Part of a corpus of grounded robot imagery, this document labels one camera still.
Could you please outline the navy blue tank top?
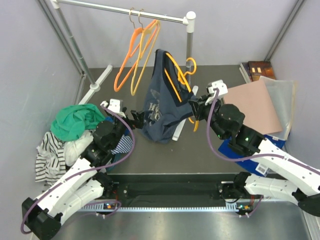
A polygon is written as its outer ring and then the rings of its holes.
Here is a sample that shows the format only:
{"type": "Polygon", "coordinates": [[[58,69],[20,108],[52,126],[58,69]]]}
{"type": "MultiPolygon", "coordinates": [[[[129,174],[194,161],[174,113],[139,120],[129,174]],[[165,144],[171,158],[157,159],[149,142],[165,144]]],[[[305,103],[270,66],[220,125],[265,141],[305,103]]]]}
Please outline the navy blue tank top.
{"type": "Polygon", "coordinates": [[[182,120],[193,116],[188,100],[196,98],[193,92],[189,93],[178,83],[174,66],[165,55],[166,52],[162,49],[155,51],[153,72],[143,103],[144,122],[141,130],[146,138],[161,144],[166,144],[172,139],[182,120]],[[176,97],[164,68],[177,87],[182,102],[176,97]]]}

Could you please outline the yellow orange plastic hanger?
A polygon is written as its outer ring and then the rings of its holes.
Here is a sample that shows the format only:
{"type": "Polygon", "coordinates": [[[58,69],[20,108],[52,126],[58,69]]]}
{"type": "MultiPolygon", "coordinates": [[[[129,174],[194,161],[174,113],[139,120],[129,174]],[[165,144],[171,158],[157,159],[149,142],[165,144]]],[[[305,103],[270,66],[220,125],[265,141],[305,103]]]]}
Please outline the yellow orange plastic hanger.
{"type": "MultiPolygon", "coordinates": [[[[190,71],[190,70],[187,70],[186,72],[183,72],[180,68],[180,66],[178,65],[178,63],[176,62],[176,60],[173,58],[173,56],[166,52],[165,55],[169,58],[170,62],[173,64],[173,67],[174,67],[174,71],[176,73],[176,77],[177,77],[177,81],[179,84],[183,85],[184,87],[186,87],[187,91],[189,93],[192,92],[192,89],[191,89],[191,86],[190,84],[188,83],[188,80],[187,80],[187,75],[194,75],[197,71],[197,63],[195,61],[194,58],[192,57],[188,57],[186,59],[186,62],[188,61],[191,61],[193,63],[193,66],[194,66],[194,70],[193,71],[190,71]]],[[[171,84],[171,87],[178,99],[178,101],[181,103],[182,102],[182,98],[180,96],[180,93],[178,92],[178,89],[176,87],[176,85],[174,84],[172,78],[171,78],[171,75],[169,74],[169,72],[167,71],[166,68],[164,68],[164,73],[169,81],[169,83],[171,84]]]]}

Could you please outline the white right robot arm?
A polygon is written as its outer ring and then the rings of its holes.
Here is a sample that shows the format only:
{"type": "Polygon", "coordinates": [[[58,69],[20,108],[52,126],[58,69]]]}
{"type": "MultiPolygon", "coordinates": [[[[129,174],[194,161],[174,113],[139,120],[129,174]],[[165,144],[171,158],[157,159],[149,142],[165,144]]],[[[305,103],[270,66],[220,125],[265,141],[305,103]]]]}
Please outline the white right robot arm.
{"type": "Polygon", "coordinates": [[[221,156],[229,162],[253,160],[274,171],[283,179],[239,173],[234,179],[233,192],[239,198],[247,195],[268,196],[290,202],[306,213],[320,215],[320,171],[296,159],[274,145],[258,131],[244,125],[245,114],[233,104],[222,104],[217,96],[202,96],[188,102],[197,121],[206,120],[206,136],[210,131],[239,158],[221,156]]]}

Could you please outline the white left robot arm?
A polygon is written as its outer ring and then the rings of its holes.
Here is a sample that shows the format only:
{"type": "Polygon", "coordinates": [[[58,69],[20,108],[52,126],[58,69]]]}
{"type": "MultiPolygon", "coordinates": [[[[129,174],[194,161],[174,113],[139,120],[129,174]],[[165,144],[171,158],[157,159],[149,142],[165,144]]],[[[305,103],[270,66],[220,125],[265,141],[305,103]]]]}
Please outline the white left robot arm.
{"type": "Polygon", "coordinates": [[[109,162],[113,157],[112,151],[126,131],[132,140],[135,139],[133,130],[143,128],[145,113],[132,110],[133,118],[129,118],[122,100],[118,99],[103,101],[101,107],[113,117],[113,121],[98,123],[92,142],[71,168],[45,192],[22,203],[22,234],[51,240],[78,210],[93,205],[93,201],[100,197],[106,199],[113,194],[113,181],[103,170],[128,158],[125,155],[117,162],[109,162]]]}

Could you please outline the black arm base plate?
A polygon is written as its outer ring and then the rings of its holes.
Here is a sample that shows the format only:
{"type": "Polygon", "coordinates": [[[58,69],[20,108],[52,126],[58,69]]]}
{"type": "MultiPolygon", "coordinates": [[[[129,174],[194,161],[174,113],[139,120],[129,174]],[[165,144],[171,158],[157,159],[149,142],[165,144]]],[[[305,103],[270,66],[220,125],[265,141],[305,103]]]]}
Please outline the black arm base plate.
{"type": "Polygon", "coordinates": [[[249,200],[234,186],[234,173],[108,174],[104,199],[118,200],[123,207],[221,207],[225,201],[249,200]]]}

